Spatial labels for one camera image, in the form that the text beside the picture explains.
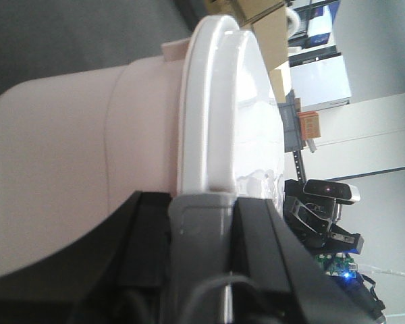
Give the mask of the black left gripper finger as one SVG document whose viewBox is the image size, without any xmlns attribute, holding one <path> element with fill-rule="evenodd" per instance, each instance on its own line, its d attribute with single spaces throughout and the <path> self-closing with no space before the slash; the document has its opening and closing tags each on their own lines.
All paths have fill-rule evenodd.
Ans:
<svg viewBox="0 0 405 324">
<path fill-rule="evenodd" d="M 158 322 L 169 264 L 171 201 L 171 195 L 163 192 L 139 196 L 117 256 L 68 323 Z"/>
</svg>

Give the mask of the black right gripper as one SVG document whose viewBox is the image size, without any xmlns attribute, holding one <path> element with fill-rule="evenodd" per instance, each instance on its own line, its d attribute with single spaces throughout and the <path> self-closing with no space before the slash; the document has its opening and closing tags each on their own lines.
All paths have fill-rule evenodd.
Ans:
<svg viewBox="0 0 405 324">
<path fill-rule="evenodd" d="M 287 323 L 372 323 L 307 252 L 360 254 L 364 239 L 338 225 L 344 204 L 303 193 L 305 183 L 285 182 L 283 217 L 290 228 L 271 200 L 236 200 L 231 269 L 253 280 L 269 309 L 284 311 Z"/>
</svg>

